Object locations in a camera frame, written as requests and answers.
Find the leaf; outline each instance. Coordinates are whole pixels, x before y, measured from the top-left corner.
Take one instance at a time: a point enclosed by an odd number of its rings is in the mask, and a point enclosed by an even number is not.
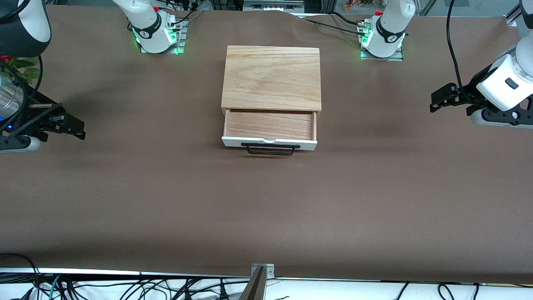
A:
[[[22,60],[32,63],[33,66],[39,64],[39,59],[36,57],[24,58]]]
[[[14,68],[14,63],[15,63],[16,59],[10,59],[8,62],[7,62],[7,65],[10,66],[10,67],[13,67]]]
[[[14,60],[13,59],[13,67],[16,68],[16,69],[20,69],[20,68],[25,68],[25,67],[31,67],[33,66],[34,64],[32,64],[31,62],[29,61],[25,61],[25,60]]]
[[[41,72],[41,69],[38,68],[26,68],[24,69],[24,74],[39,74]]]
[[[30,79],[37,79],[39,78],[39,74],[34,74],[34,73],[30,73],[30,74],[26,74],[24,73],[22,75],[23,78],[30,78]]]

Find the black metal handle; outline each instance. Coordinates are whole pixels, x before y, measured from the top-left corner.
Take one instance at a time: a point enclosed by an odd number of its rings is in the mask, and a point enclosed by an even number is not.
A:
[[[291,156],[294,154],[294,149],[300,149],[299,145],[241,143],[241,146],[246,147],[246,151],[248,151],[248,153],[258,154],[258,155]]]

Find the black cable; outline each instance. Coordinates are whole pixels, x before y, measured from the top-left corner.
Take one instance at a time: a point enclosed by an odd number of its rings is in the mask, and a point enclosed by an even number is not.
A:
[[[227,282],[227,283],[224,283],[225,285],[236,285],[236,284],[239,284],[239,283],[248,283],[248,281],[234,281],[234,282]],[[203,291],[208,291],[209,289],[212,289],[212,288],[215,288],[215,287],[218,287],[220,284],[217,284],[217,285],[212,285],[212,286],[208,286],[208,287],[205,287],[205,288],[202,288],[202,289],[199,289],[199,290],[196,290],[194,291],[193,293],[191,293],[191,295],[189,297],[185,297],[183,300],[191,300],[191,297],[194,296],[195,294],[197,293],[202,293]]]
[[[165,3],[166,5],[170,5],[170,6],[172,6],[172,8],[173,8],[175,11],[177,11],[177,8],[176,8],[176,6],[174,6],[174,4],[177,4],[177,5],[179,6],[178,3],[172,3],[172,2],[170,2],[170,1],[165,1],[165,0],[156,0],[156,1],[157,1],[157,2],[161,2],[161,3]]]
[[[84,300],[89,300],[89,299],[85,298],[82,294],[80,294],[78,291],[76,291],[76,288],[74,288],[74,284],[72,285],[72,288],[73,288],[74,294],[77,294],[78,296],[80,296]]]
[[[226,6],[228,5],[231,1],[233,0],[228,0],[226,3],[215,3],[213,0],[209,0],[209,2],[213,3],[213,4],[216,4],[216,5],[220,5],[220,6]]]
[[[147,282],[141,282],[139,287],[134,289],[133,292],[131,292],[126,298],[124,298],[124,300],[128,300],[131,296],[133,296],[133,294],[135,294],[136,291],[138,291],[139,289],[143,288],[148,283],[151,283],[151,280],[149,280]]]
[[[37,79],[37,84],[35,84],[34,91],[31,93],[30,96],[32,98],[35,97],[35,95],[37,94],[37,90],[39,89],[39,86],[41,86],[41,81],[43,80],[43,59],[40,55],[37,58],[39,59],[39,67],[41,69],[39,70],[39,79]]]
[[[176,24],[179,24],[183,21],[185,21],[193,12],[195,12],[196,10],[191,10],[183,19],[177,21],[177,22],[174,22],[174,23],[170,23],[170,26],[174,26]]]
[[[154,291],[158,291],[160,293],[163,293],[165,295],[165,300],[168,300],[168,295],[164,291],[162,291],[160,289],[154,289]]]
[[[30,0],[24,0],[24,2],[22,2],[20,6],[18,6],[13,12],[0,17],[0,24],[6,23],[7,21],[16,17],[23,9],[26,8],[26,6],[28,6],[28,3],[30,3]]]
[[[230,297],[226,292],[226,287],[224,286],[224,281],[220,279],[220,300],[229,300]]]
[[[139,296],[139,300],[141,300],[142,297],[146,297],[146,294],[147,294],[150,290],[152,290],[152,289],[156,289],[156,287],[157,287],[158,285],[160,285],[161,283],[163,283],[164,281],[166,281],[166,279],[163,279],[163,280],[161,280],[161,281],[158,282],[158,283],[154,283],[153,286],[147,288],[146,290],[143,288],[143,292],[141,293],[141,296]]]
[[[474,296],[472,297],[472,300],[476,300],[477,297],[478,297],[478,292],[479,292],[479,283],[474,283],[475,285],[475,292],[474,292]]]
[[[114,286],[126,286],[131,285],[131,282],[122,282],[122,283],[114,283],[112,285],[79,285],[75,286],[74,288],[82,288],[82,287],[101,287],[101,288],[107,288],[107,287],[114,287]]]
[[[451,0],[450,8],[448,9],[448,16],[446,17],[446,40],[448,41],[448,48],[450,49],[451,59],[454,62],[455,76],[457,77],[457,84],[459,84],[459,91],[464,94],[463,82],[461,81],[461,75],[459,73],[459,66],[457,65],[457,58],[455,57],[454,48],[451,45],[450,39],[450,19],[451,19],[451,10],[454,8],[455,0]]]
[[[142,282],[142,280],[139,280],[137,281],[136,283],[132,284],[132,286],[130,286],[123,294],[122,296],[120,297],[119,300],[122,300],[122,298],[124,298],[126,296],[126,294],[133,288],[135,287],[136,285],[140,284]]]
[[[72,300],[79,300],[79,297],[78,297],[78,295],[76,294],[76,290],[74,289],[74,284],[72,283],[72,280],[70,280],[70,279],[67,281],[67,290],[69,291],[70,298],[71,298]]]
[[[341,30],[341,31],[345,31],[345,32],[349,32],[349,33],[353,33],[353,34],[357,34],[357,35],[365,35],[364,33],[356,32],[356,31],[351,31],[351,30],[344,29],[344,28],[341,28],[341,27],[337,27],[337,26],[333,26],[333,25],[328,25],[328,24],[325,24],[325,23],[321,23],[321,22],[317,22],[317,21],[313,21],[313,20],[308,20],[308,19],[305,19],[305,20],[306,20],[306,21],[309,21],[309,22],[311,22],[311,23],[315,23],[315,24],[322,25],[322,26],[327,26],[327,27],[335,28],[335,29],[337,29],[337,30]]]
[[[35,285],[37,285],[37,298],[36,299],[40,299],[39,298],[39,276],[37,275],[37,267],[35,266],[35,264],[31,261],[31,259],[29,259],[26,255],[22,255],[22,254],[18,254],[18,253],[11,253],[11,252],[5,252],[5,253],[0,253],[0,256],[15,256],[15,257],[21,257],[21,258],[24,258],[30,265],[31,265],[31,268],[34,270],[34,275],[35,275]]]
[[[357,26],[357,22],[354,22],[354,21],[350,21],[348,20],[347,18],[345,18],[343,15],[341,15],[340,13],[336,12],[336,11],[330,11],[328,12],[328,14],[334,14],[336,15],[337,17],[341,18],[344,22],[348,23],[348,24],[352,24],[352,25],[356,25]]]
[[[455,300],[455,298],[454,298],[453,294],[451,293],[450,289],[449,289],[446,285],[444,285],[444,284],[441,283],[441,284],[439,284],[439,286],[437,287],[437,291],[439,292],[439,296],[441,297],[442,300],[447,300],[447,299],[444,298],[444,296],[443,296],[442,293],[440,292],[440,288],[441,288],[441,287],[446,288],[446,290],[447,290],[448,293],[450,294],[451,300]]]
[[[176,292],[176,294],[174,294],[174,297],[172,297],[171,300],[177,300],[179,297],[181,297],[181,295],[183,294],[183,292],[185,291],[186,288],[189,288],[189,287],[193,286],[198,281],[200,281],[200,280],[199,279],[192,279],[191,281],[189,281],[189,279],[187,279],[185,284],[180,288],[179,291]]]
[[[400,300],[401,295],[403,294],[403,291],[407,288],[408,285],[409,285],[409,281],[407,281],[405,283],[405,285],[403,285],[403,287],[401,288],[400,292],[398,293],[398,296],[396,297],[396,300]]]

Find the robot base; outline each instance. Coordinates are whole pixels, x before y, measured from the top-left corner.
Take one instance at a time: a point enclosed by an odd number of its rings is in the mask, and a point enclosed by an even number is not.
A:
[[[368,27],[357,26],[357,32],[368,34]],[[364,38],[365,38],[364,36],[359,36],[359,44],[362,43]],[[393,55],[386,57],[386,58],[376,57],[370,54],[370,52],[367,49],[361,47],[361,59],[371,59],[371,60],[380,60],[380,61],[403,61],[402,47],[399,47]]]
[[[173,18],[170,20],[170,22],[176,22],[176,18],[174,15],[169,15],[170,18]],[[176,30],[177,32],[170,33],[171,38],[175,38],[176,42],[172,44],[167,50],[158,53],[158,54],[174,54],[179,55],[182,54],[185,49],[185,39],[187,38],[187,29],[189,28],[187,25],[189,24],[189,20],[184,20],[183,22],[175,25],[172,29]],[[141,53],[148,53],[153,54],[148,51],[146,51],[142,45],[139,43],[139,41],[135,41],[137,45],[139,46],[139,49]]]

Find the wooden drawer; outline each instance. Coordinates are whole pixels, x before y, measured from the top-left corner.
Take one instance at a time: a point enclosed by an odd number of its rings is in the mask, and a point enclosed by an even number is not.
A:
[[[222,141],[227,147],[261,144],[314,150],[317,146],[317,112],[226,109]]]

